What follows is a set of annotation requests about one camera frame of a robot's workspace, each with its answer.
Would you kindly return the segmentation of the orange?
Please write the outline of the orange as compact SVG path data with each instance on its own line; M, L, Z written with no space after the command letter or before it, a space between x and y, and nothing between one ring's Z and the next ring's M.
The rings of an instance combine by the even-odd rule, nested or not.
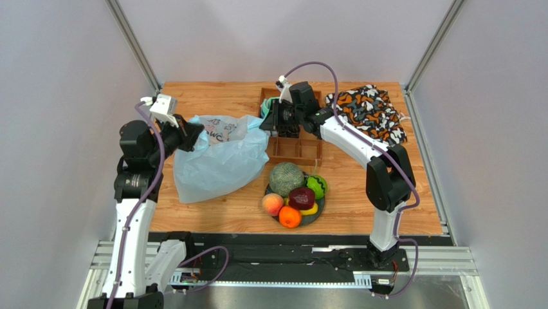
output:
M283 206L279 211L279 223L286 228L293 229L300 225L302 214L291 206Z

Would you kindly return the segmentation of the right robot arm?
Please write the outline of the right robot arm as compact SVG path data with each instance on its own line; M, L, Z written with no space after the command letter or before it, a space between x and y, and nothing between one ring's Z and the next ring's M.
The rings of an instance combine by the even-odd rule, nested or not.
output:
M375 207L366 260L376 269L391 264L401 243L401 213L410 197L418 195L406 149L368 137L344 120L335 106L320 107L308 82L291 84L281 76L276 85L280 97L271 104L260 128L281 134L299 126L337 146L365 168L366 194Z

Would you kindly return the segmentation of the dark red apple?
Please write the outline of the dark red apple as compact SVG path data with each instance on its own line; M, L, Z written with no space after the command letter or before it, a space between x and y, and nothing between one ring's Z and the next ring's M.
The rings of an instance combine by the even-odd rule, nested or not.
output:
M288 205L300 211L312 209L315 201L315 192L308 187L298 187L288 195Z

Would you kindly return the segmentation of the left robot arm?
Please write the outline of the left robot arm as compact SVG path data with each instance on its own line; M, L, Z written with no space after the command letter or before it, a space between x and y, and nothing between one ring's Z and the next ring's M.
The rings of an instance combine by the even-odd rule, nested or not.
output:
M164 161L176 150L193 151L205 129L181 115L175 120L159 129L151 120L133 120L120 129L113 254L100 296L90 299L88 308L163 308L165 287L194 248L190 233L175 232L161 241L150 263L145 260Z

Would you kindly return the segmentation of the light blue cartoon plastic bag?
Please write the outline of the light blue cartoon plastic bag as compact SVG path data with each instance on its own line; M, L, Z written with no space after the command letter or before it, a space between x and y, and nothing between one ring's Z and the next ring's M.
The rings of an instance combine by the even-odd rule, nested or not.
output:
M179 201L196 203L234 192L256 179L269 160L262 119L245 115L196 115L204 125L192 152L178 150L173 175Z

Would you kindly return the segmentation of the netted green melon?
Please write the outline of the netted green melon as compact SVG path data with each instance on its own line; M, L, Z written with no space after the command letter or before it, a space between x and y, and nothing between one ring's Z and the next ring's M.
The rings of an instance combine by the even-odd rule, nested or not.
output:
M286 197L289 193L304 184L303 171L291 162L277 164L269 174L269 186L271 190Z

